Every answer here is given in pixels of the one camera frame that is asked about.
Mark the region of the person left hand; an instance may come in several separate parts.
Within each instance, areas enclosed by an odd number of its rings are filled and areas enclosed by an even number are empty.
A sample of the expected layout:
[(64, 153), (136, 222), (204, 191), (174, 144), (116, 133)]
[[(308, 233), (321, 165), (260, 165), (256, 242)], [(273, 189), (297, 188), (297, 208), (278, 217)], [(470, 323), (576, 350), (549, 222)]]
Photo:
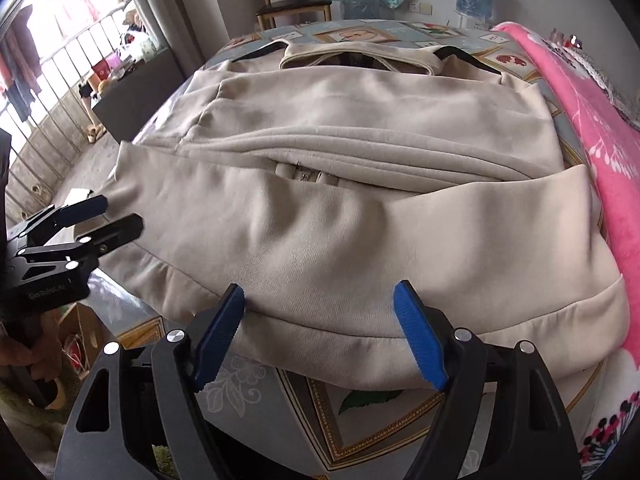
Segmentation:
[(1, 383), (23, 398), (36, 402), (32, 395), (46, 386), (46, 404), (55, 396), (48, 389), (55, 387), (61, 375), (63, 351), (58, 327), (58, 309), (21, 314), (16, 309), (1, 310)]

